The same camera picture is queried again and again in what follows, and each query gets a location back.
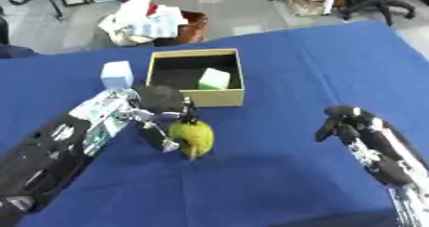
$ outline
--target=chair leg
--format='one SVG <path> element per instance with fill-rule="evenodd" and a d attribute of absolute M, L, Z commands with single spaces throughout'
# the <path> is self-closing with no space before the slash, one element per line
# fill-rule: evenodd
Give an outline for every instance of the chair leg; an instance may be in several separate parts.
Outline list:
<path fill-rule="evenodd" d="M 352 13 L 357 12 L 357 11 L 361 11 L 362 9 L 367 8 L 367 7 L 376 7 L 380 3 L 381 3 L 381 0 L 364 0 L 364 1 L 359 2 L 350 8 L 342 10 L 341 13 L 343 14 L 343 18 L 345 20 L 349 20 L 350 15 Z"/>
<path fill-rule="evenodd" d="M 389 5 L 387 4 L 387 2 L 381 2 L 377 5 L 377 7 L 386 18 L 387 25 L 392 26 L 394 22 L 392 21 L 392 14 L 389 10 Z"/>
<path fill-rule="evenodd" d="M 416 15 L 416 8 L 405 2 L 396 1 L 396 0 L 387 0 L 387 4 L 392 7 L 408 10 L 408 13 L 405 15 L 406 18 L 411 19 Z"/>

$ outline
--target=cardboard box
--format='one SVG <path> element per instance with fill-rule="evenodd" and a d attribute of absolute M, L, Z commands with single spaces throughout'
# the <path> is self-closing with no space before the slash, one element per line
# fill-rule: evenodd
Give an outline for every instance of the cardboard box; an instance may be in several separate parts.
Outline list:
<path fill-rule="evenodd" d="M 198 89 L 198 81 L 207 68 L 230 73 L 229 89 Z M 154 52 L 146 85 L 177 88 L 184 96 L 192 98 L 197 107 L 242 106 L 244 99 L 244 81 L 237 49 Z"/>

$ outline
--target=green cube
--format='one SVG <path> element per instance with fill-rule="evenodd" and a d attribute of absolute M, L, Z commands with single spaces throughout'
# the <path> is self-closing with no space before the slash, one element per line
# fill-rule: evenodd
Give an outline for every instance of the green cube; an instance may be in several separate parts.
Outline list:
<path fill-rule="evenodd" d="M 228 89 L 231 74 L 228 72 L 208 68 L 198 82 L 199 89 Z"/>

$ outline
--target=blue tablecloth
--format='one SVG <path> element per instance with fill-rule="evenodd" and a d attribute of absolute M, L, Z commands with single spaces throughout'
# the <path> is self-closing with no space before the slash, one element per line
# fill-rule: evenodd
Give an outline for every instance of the blue tablecloth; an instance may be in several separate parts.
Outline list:
<path fill-rule="evenodd" d="M 393 226 L 383 187 L 337 139 L 313 135 L 325 107 L 359 105 L 429 156 L 428 62 L 376 22 L 0 60 L 1 150 L 102 91 L 107 61 L 128 60 L 144 79 L 152 51 L 201 48 L 238 48 L 246 88 L 243 107 L 200 110 L 215 132 L 210 156 L 162 154 L 130 126 L 21 226 Z"/>

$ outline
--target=chair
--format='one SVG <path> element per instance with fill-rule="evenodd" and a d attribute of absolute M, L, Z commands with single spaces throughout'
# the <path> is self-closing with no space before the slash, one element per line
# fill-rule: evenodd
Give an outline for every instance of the chair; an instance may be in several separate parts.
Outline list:
<path fill-rule="evenodd" d="M 349 20 L 351 18 L 351 14 L 357 11 L 361 11 L 368 7 L 376 7 L 378 10 L 384 15 L 386 18 L 386 23 L 389 26 L 393 25 L 392 21 L 392 13 L 389 9 L 389 7 L 397 7 L 406 9 L 408 11 L 407 14 L 405 14 L 405 17 L 408 19 L 411 19 L 415 17 L 416 15 L 416 8 L 401 1 L 397 0 L 349 0 L 349 5 L 341 10 L 341 13 L 343 14 L 343 18 L 345 20 Z"/>

